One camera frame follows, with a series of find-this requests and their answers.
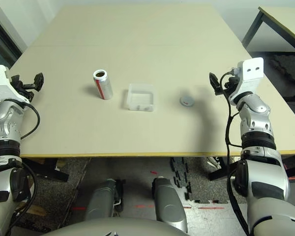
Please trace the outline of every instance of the beige tabletop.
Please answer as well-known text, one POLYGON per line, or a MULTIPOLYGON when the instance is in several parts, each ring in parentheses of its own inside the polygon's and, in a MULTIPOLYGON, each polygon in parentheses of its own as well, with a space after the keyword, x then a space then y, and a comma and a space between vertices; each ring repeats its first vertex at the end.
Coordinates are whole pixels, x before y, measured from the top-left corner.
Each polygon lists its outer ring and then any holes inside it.
POLYGON ((295 8, 260 6, 259 10, 295 38, 295 8))
MULTIPOLYGON (((226 155, 228 108, 224 97, 214 95, 208 74, 220 77, 249 58, 210 5, 66 7, 11 69, 27 83, 39 72, 45 77, 32 102, 41 125, 22 140, 22 156, 226 155), (111 100, 96 93, 97 69, 108 72, 111 100), (130 83, 154 85, 155 111, 128 110, 130 83), (195 98, 193 107, 180 105, 184 94, 195 98)), ((295 153, 294 113, 266 77, 258 94, 272 109, 278 150, 295 153)), ((23 132, 35 122, 27 111, 23 132)), ((239 123, 236 117, 230 132, 235 144, 239 123)))

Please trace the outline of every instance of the black table frame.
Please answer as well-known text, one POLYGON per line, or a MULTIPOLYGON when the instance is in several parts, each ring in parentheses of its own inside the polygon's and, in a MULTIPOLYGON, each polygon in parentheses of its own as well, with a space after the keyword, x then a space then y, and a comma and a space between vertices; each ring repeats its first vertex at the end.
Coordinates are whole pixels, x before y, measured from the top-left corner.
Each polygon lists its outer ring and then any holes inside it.
MULTIPOLYGON (((248 32, 246 33, 244 39, 242 40, 242 45, 247 48, 252 38, 255 36, 262 22, 270 26, 275 32, 277 32, 281 37, 288 41, 295 48, 295 38, 290 35, 283 27, 276 24, 270 17, 265 15, 261 10, 259 11, 254 22, 250 26, 248 32)), ((286 102, 295 102, 295 95, 292 97, 283 97, 286 102)))

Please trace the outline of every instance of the table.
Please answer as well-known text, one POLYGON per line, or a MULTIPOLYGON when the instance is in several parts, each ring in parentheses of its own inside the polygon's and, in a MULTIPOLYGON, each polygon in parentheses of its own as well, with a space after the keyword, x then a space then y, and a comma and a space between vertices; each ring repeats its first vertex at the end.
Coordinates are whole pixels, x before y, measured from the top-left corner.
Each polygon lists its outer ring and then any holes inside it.
MULTIPOLYGON (((208 4, 68 6, 11 68, 45 84, 33 106, 41 125, 22 140, 22 157, 225 156, 228 108, 209 72, 221 76, 250 56, 208 4), (101 100, 92 74, 106 69, 114 97, 101 100), (130 83, 153 84, 154 112, 129 111, 130 83), (195 98, 183 107, 183 94, 195 98)), ((295 154, 295 115, 265 77, 258 94, 272 109, 278 150, 295 154)), ((28 111, 22 131, 31 130, 28 111)), ((240 120, 230 138, 240 144, 240 120)), ((231 147, 231 155, 240 149, 231 147)))
MULTIPOLYGON (((242 40, 243 46, 247 48, 262 22, 265 22, 295 48, 295 8, 260 6, 258 9, 257 17, 242 40)), ((295 102, 295 95, 284 99, 295 102)))

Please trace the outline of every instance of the white wall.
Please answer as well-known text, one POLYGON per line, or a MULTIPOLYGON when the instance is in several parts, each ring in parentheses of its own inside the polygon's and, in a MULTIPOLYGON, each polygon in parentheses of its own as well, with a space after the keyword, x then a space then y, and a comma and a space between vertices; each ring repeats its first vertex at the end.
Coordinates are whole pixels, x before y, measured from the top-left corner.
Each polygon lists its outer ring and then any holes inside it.
MULTIPOLYGON (((0 0, 0 22, 24 51, 65 5, 123 2, 209 2, 240 40, 256 17, 258 6, 295 7, 295 0, 0 0)), ((294 48, 262 24, 248 50, 294 51, 294 48)))

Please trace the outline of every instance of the table edge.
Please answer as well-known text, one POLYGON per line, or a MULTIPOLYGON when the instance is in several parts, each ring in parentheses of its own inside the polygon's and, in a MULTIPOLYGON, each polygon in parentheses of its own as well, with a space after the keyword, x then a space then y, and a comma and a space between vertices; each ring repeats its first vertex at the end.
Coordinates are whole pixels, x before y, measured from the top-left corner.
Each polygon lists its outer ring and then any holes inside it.
POLYGON ((262 6, 259 6, 258 9, 265 14, 266 16, 268 16, 273 22, 275 22, 277 25, 279 25, 281 28, 283 28, 290 36, 292 36, 295 39, 295 34, 289 30, 289 28, 287 28, 285 25, 283 25, 282 23, 280 23, 277 19, 275 19, 272 15, 270 15, 266 10, 264 10, 262 8, 262 6))
MULTIPOLYGON (((295 155, 295 150, 281 150, 282 155, 295 155)), ((171 157, 171 156, 227 156, 226 152, 122 152, 122 153, 77 153, 77 154, 22 154, 23 158, 69 158, 69 157, 171 157)), ((239 151, 231 151, 231 156, 240 156, 239 151)))

